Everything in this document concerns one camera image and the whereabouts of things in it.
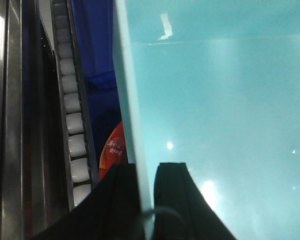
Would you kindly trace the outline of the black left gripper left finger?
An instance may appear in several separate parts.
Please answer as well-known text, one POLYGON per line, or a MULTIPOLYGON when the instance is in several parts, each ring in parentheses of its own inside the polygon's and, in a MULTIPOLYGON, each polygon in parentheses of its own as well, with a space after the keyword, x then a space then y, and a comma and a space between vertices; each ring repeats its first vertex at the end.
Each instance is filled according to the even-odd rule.
POLYGON ((143 240, 135 164, 113 164, 97 187, 35 240, 143 240))

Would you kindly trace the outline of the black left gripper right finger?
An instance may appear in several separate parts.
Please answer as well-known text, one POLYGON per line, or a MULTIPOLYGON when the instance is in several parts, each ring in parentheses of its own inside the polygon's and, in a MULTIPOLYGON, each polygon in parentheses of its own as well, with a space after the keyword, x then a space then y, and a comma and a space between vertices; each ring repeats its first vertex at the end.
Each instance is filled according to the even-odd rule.
POLYGON ((154 182, 156 240, 233 240, 195 185, 185 163, 160 163, 154 182))

